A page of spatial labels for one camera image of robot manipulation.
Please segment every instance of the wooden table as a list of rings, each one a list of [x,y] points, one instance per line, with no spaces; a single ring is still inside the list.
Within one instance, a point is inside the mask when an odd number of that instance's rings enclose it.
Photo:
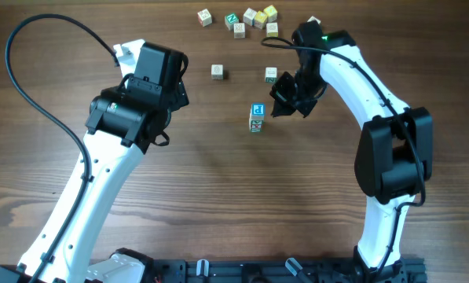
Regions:
[[[5,71],[9,33],[37,13],[74,17],[110,46],[142,38],[190,60],[190,106],[173,115],[171,145],[151,147],[122,188],[93,261],[121,247],[159,259],[352,256],[365,216],[353,170],[360,127],[339,95],[329,90],[306,119],[269,118],[263,133],[248,131],[251,103],[272,108],[265,68],[293,72],[298,60],[260,46],[265,31],[248,28],[235,40],[223,17],[269,4],[287,39],[312,15],[327,31],[346,29],[399,98],[429,109],[433,177],[426,205],[409,211],[401,251],[425,258],[432,282],[469,282],[469,2],[450,0],[0,6],[0,263],[17,263],[37,237],[79,154]],[[196,19],[204,8],[214,16],[206,28]],[[229,78],[212,81],[212,64]],[[120,81],[106,52],[59,20],[17,36],[13,67],[24,89],[81,137],[91,100]]]

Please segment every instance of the green cube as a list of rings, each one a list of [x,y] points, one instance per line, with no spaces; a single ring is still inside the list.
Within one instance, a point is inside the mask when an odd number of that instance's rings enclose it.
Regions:
[[[231,31],[234,27],[234,24],[240,22],[240,19],[236,16],[235,13],[230,13],[229,15],[225,16],[225,25]]]

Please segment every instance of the cube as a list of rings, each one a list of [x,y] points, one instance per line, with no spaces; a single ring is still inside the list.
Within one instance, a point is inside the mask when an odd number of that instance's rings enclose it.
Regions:
[[[200,24],[203,27],[206,27],[208,24],[213,23],[213,20],[211,18],[211,14],[208,11],[208,9],[204,9],[203,11],[200,11],[197,13],[197,18],[200,20]]]
[[[245,37],[244,23],[234,24],[234,38],[244,39],[244,37]]]
[[[318,24],[321,24],[321,20],[318,20],[315,16],[311,16],[307,21],[310,22],[311,20],[315,20],[318,22]]]
[[[257,15],[257,12],[255,12],[255,10],[253,10],[253,9],[248,8],[248,10],[246,12],[244,12],[243,22],[245,24],[249,24],[249,25],[253,26],[254,25],[255,15]]]
[[[269,6],[264,9],[264,13],[267,15],[267,20],[272,23],[278,18],[278,11],[276,11],[276,8],[274,6]]]
[[[254,103],[251,105],[250,110],[250,132],[260,132],[264,122],[264,115],[266,114],[266,106],[261,103]]]
[[[211,65],[211,79],[224,79],[224,65]]]
[[[263,12],[258,11],[253,21],[254,21],[254,26],[256,28],[264,29],[267,23],[267,15],[265,15]]]
[[[225,25],[231,31],[234,27],[234,24],[239,23],[240,19],[237,18],[235,13],[230,13],[229,15],[225,16]]]
[[[269,23],[266,25],[267,36],[278,36],[278,23]]]
[[[278,76],[277,68],[266,68],[266,83],[275,83]]]

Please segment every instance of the white plastic part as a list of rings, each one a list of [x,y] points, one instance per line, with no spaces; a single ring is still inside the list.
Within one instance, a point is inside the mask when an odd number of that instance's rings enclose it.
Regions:
[[[144,39],[138,39],[132,42],[114,45],[115,56],[117,60],[119,60],[123,77],[127,74],[134,74],[134,70],[137,68],[138,58],[140,57],[140,49],[144,43]]]
[[[368,267],[378,267],[386,255],[397,215],[395,208],[401,203],[413,201],[414,198],[415,196],[405,195],[391,200],[388,204],[381,204],[375,197],[367,197],[367,212],[358,251]],[[401,209],[393,251],[386,261],[386,266],[400,259],[400,237],[408,209],[408,206]]]
[[[90,266],[86,279],[103,283],[139,283],[144,271],[145,265],[138,259],[114,254],[110,259]]]
[[[84,282],[94,243],[110,207],[143,157],[135,144],[127,148],[121,145],[121,138],[101,130],[94,135],[86,134],[84,144],[90,153],[94,179],[89,183],[75,216],[53,253],[53,263],[47,264],[39,277],[44,282],[52,282],[56,277],[67,283]],[[20,259],[20,263],[26,264],[25,273],[28,275],[33,275],[37,270],[42,253],[51,245],[77,197],[84,171],[81,160],[82,155],[47,224]]]
[[[364,69],[381,89],[384,96],[391,101],[397,113],[403,113],[404,108],[408,107],[405,102],[396,98],[381,83],[361,57],[358,47],[345,45],[334,48],[331,51],[350,58]],[[381,98],[368,80],[356,68],[353,68],[344,60],[331,54],[322,55],[320,75],[325,82],[337,90],[361,128],[365,122],[372,120],[374,116],[391,117],[393,115],[388,107],[384,106],[383,101],[381,101]]]

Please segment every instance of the wood grain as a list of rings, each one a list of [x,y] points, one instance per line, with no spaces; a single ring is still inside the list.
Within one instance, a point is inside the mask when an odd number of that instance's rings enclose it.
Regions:
[[[164,259],[350,256],[365,196],[353,171],[360,129],[339,95],[329,90],[306,119],[268,119],[261,134],[247,128],[252,102],[272,105],[265,67],[293,72],[298,60],[260,46],[264,31],[248,28],[235,40],[223,17],[269,4],[287,39],[312,15],[329,31],[346,29],[399,98],[430,110],[434,173],[427,204],[409,212],[401,250],[426,259],[432,282],[469,282],[469,2],[450,0],[0,6],[0,263],[16,263],[35,239],[78,155],[5,71],[9,33],[37,13],[74,17],[110,46],[143,38],[190,60],[191,104],[173,116],[171,145],[151,148],[122,188],[93,261],[121,247]],[[196,19],[204,8],[214,16],[206,28]],[[26,27],[12,60],[24,89],[79,135],[93,97],[120,81],[94,40],[58,20]],[[229,78],[212,81],[212,64]]]

